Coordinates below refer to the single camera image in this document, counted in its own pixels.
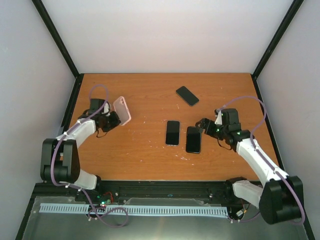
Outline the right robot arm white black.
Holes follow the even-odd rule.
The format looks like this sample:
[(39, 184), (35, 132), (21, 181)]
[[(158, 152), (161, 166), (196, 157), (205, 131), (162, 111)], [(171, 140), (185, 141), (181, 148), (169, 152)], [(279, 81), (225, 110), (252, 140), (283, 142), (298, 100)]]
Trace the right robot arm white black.
[(290, 221), (303, 224), (306, 219), (303, 207), (303, 183), (290, 176), (262, 150), (249, 130), (243, 130), (235, 108), (219, 109), (216, 119), (203, 118), (195, 124), (201, 133), (224, 140), (241, 156), (258, 176), (257, 186), (245, 179), (235, 180), (233, 195), (255, 206), (264, 221), (270, 225)]

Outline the pink translucent phone case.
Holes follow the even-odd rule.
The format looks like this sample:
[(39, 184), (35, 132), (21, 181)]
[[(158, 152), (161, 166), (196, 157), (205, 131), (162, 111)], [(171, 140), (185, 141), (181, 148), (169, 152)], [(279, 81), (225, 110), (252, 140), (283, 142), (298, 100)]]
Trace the pink translucent phone case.
[(121, 126), (126, 125), (132, 119), (126, 100), (123, 96), (118, 97), (113, 102), (113, 108), (119, 117)]

